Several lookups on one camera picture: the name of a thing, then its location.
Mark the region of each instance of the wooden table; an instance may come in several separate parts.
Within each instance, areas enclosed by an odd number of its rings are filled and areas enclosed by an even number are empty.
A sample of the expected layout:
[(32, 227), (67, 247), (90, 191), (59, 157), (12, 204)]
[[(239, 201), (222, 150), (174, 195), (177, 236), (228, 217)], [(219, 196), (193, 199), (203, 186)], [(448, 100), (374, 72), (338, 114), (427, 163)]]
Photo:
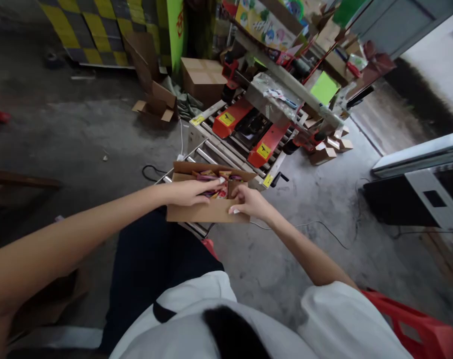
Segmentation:
[(62, 183), (55, 179), (24, 176), (6, 171), (0, 171), (0, 185), (35, 187), (44, 189), (59, 189), (62, 187)]

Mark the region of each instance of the yellow checkered wall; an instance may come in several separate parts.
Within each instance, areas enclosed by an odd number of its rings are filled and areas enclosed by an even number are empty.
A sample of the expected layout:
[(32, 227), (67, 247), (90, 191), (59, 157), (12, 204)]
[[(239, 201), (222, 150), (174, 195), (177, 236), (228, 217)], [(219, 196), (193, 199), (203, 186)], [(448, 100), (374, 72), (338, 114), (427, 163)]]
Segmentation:
[(162, 0), (38, 0), (69, 56), (82, 64), (130, 66), (122, 36), (152, 34), (162, 64), (170, 61), (170, 41), (159, 31), (157, 3)]

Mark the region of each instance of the white shirt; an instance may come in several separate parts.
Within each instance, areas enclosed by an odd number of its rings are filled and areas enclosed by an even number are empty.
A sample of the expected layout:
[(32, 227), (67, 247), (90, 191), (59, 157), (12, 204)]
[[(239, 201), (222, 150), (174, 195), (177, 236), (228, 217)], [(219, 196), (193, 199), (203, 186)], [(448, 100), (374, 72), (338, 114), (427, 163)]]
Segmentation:
[(127, 330), (110, 359), (219, 358), (215, 340), (202, 320), (206, 309), (219, 305), (245, 318), (272, 358), (412, 358), (375, 306), (340, 282), (306, 290), (301, 309), (307, 319), (296, 333), (237, 303), (223, 271), (168, 289), (157, 302), (177, 314), (161, 324), (151, 305)]

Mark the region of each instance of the candy wrapper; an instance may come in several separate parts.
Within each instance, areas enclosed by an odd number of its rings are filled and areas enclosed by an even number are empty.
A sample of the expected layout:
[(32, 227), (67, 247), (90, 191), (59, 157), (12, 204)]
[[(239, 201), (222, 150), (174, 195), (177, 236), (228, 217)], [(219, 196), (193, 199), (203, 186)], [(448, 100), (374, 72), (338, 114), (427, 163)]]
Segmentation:
[(218, 192), (218, 196), (216, 196), (218, 199), (228, 199), (228, 181), (225, 182), (225, 187), (220, 189)]
[(223, 177), (224, 179), (228, 180), (231, 175), (231, 171), (219, 171), (219, 174), (220, 177)]
[(197, 180), (205, 182), (205, 181), (211, 181), (211, 180), (218, 180), (218, 177), (217, 176), (198, 175)]
[(243, 179), (241, 178), (241, 176), (237, 176), (237, 175), (231, 175), (229, 179), (238, 181), (238, 182), (243, 182)]
[(212, 170), (201, 171), (200, 174), (203, 176), (215, 176), (218, 178), (218, 176)]

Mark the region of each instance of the hand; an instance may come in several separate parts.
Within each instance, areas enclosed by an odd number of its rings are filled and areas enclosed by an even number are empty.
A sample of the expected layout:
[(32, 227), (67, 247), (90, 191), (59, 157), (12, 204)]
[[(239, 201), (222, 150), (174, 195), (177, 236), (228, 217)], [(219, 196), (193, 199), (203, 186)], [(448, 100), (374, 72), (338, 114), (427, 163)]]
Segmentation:
[(197, 203), (210, 203), (210, 199), (199, 195), (205, 191), (214, 191), (224, 186), (225, 179), (200, 182), (195, 179), (165, 184), (166, 204), (191, 206)]
[(255, 189), (248, 188), (244, 184), (239, 185), (231, 194), (233, 198), (238, 198), (241, 204), (235, 204), (228, 210), (232, 214), (234, 210), (261, 219), (269, 224), (280, 214), (268, 201)]

